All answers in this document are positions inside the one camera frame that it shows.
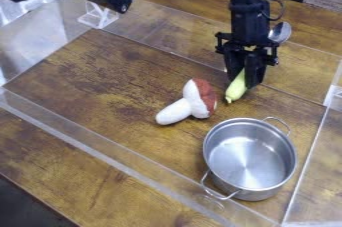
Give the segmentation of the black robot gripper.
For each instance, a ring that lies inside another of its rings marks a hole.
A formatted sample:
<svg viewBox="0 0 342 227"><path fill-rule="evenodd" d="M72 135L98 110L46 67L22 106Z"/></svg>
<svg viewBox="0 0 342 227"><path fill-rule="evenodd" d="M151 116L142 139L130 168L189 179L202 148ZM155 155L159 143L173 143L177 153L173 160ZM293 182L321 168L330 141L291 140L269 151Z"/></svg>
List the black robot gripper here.
<svg viewBox="0 0 342 227"><path fill-rule="evenodd" d="M231 32L215 34L217 52L225 56L227 76L234 80L245 68L249 89L263 82L267 65L278 63L278 43L269 39L270 3L234 3L230 0Z"/></svg>

